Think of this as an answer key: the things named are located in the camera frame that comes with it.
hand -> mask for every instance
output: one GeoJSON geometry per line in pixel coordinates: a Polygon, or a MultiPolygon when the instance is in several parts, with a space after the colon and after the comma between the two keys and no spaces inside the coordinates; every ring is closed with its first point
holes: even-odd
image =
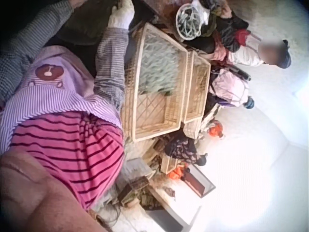
{"type": "Polygon", "coordinates": [[[232,10],[225,0],[222,2],[221,8],[222,8],[222,13],[220,15],[221,18],[231,18],[232,17],[232,10]]]}
{"type": "Polygon", "coordinates": [[[73,9],[80,7],[83,5],[87,0],[69,0],[69,3],[73,7],[73,9]]]}
{"type": "Polygon", "coordinates": [[[132,0],[122,0],[122,5],[117,9],[116,6],[112,8],[108,27],[129,29],[130,23],[134,17],[134,6],[132,0]]]}

checkered sleeve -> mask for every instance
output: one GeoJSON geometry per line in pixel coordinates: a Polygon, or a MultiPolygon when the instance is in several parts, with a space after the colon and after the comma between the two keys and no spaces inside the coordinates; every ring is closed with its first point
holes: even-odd
{"type": "Polygon", "coordinates": [[[120,111],[125,97],[125,53],[128,30],[108,28],[98,46],[94,93],[120,111]]]}
{"type": "Polygon", "coordinates": [[[73,13],[68,0],[42,9],[34,20],[1,48],[0,56],[0,108],[18,88],[23,75],[52,38],[73,13]]]}

backpack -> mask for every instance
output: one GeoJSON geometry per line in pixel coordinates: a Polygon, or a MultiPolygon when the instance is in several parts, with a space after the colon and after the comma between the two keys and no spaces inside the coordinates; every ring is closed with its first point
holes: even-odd
{"type": "Polygon", "coordinates": [[[222,106],[239,107],[248,101],[250,76],[235,66],[211,68],[209,93],[222,106]]]}

white glove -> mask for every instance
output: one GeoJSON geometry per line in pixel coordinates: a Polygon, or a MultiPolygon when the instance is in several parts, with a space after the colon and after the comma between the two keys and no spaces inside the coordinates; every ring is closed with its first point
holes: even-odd
{"type": "Polygon", "coordinates": [[[122,0],[122,6],[119,9],[116,6],[112,7],[112,14],[107,27],[129,29],[133,17],[134,6],[132,0],[122,0]]]}

